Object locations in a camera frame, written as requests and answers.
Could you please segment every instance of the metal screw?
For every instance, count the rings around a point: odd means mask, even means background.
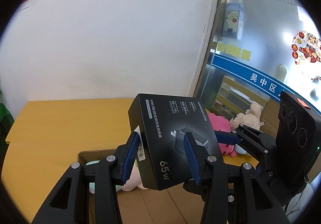
[[[109,155],[106,158],[107,161],[114,161],[115,159],[116,159],[116,157],[114,155]]]
[[[207,160],[208,160],[209,162],[215,162],[215,161],[216,161],[216,157],[210,155],[210,156],[207,157]]]
[[[252,168],[252,165],[250,163],[246,162],[246,163],[243,164],[243,168],[246,169],[246,170],[249,170],[249,169]]]
[[[80,166],[80,163],[79,163],[79,162],[74,162],[74,163],[71,164],[71,167],[72,167],[73,169],[77,169],[79,166]]]
[[[233,202],[234,201],[234,196],[230,195],[227,197],[228,202]]]

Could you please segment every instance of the black product box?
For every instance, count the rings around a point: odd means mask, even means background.
[[[138,94],[129,111],[131,131],[141,136],[137,162],[143,186],[164,190],[192,178],[183,148],[186,132],[223,160],[207,112],[198,98]]]

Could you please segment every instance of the barcode sticker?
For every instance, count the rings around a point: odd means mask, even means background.
[[[142,145],[142,136],[140,134],[139,125],[137,126],[137,128],[134,131],[138,133],[139,138],[140,138],[138,151],[137,151],[138,160],[143,161],[144,159],[146,159],[146,157],[145,157],[145,152],[144,152],[144,146]]]

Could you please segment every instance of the white wall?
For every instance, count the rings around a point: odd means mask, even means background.
[[[35,0],[0,44],[14,117],[30,100],[190,95],[216,0]]]

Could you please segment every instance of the blue stripe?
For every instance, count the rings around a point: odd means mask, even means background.
[[[317,108],[315,108],[309,101],[300,96],[297,92],[293,91],[291,88],[271,77],[270,75],[267,75],[253,67],[219,54],[215,54],[212,66],[226,71],[236,78],[243,80],[244,82],[254,86],[255,88],[264,92],[278,102],[280,102],[279,95],[281,91],[291,92],[297,95],[300,99],[306,102],[311,108],[313,108],[317,113],[321,115],[321,112]]]

